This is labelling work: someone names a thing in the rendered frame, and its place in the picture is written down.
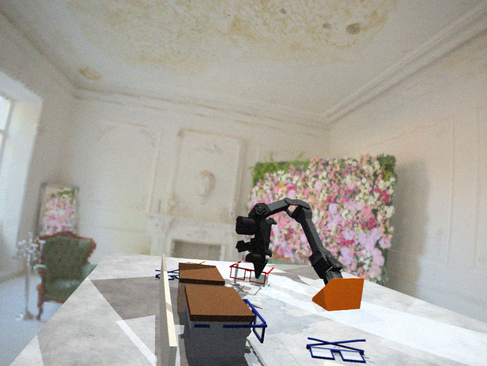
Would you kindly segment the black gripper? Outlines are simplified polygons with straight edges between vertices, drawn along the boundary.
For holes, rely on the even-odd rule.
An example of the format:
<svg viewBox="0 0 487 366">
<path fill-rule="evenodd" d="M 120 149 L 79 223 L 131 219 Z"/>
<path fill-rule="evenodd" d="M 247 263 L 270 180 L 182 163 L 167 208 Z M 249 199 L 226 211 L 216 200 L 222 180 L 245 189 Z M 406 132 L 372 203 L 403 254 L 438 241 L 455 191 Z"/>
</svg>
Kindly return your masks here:
<svg viewBox="0 0 487 366">
<path fill-rule="evenodd" d="M 245 261 L 253 263 L 255 278 L 258 279 L 269 261 L 265 256 L 271 257 L 273 252 L 269 249 L 270 237 L 255 235 L 253 241 L 253 250 L 246 255 Z"/>
</svg>

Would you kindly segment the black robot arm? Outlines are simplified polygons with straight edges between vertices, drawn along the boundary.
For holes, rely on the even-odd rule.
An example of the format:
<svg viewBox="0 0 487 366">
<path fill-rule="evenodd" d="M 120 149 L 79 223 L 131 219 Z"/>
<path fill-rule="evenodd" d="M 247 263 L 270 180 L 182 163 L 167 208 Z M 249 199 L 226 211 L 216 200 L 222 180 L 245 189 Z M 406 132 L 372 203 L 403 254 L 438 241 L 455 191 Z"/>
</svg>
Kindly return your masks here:
<svg viewBox="0 0 487 366">
<path fill-rule="evenodd" d="M 290 205 L 297 206 L 293 212 L 288 210 Z M 248 217 L 237 217 L 236 233 L 270 237 L 272 224 L 277 223 L 274 218 L 269 218 L 268 220 L 266 218 L 282 211 L 286 212 L 289 217 L 294 218 L 301 224 L 312 250 L 312 255 L 309 257 L 311 266 L 314 268 L 319 278 L 323 279 L 324 284 L 327 285 L 333 278 L 343 278 L 340 272 L 340 270 L 343 269 L 342 263 L 340 263 L 329 250 L 324 248 L 317 230 L 312 223 L 311 207 L 308 203 L 302 200 L 284 198 L 283 200 L 270 204 L 256 203 L 248 214 Z M 238 252 L 246 250 L 252 252 L 253 244 L 254 241 L 252 238 L 251 241 L 247 243 L 238 241 L 236 248 L 238 249 Z"/>
</svg>

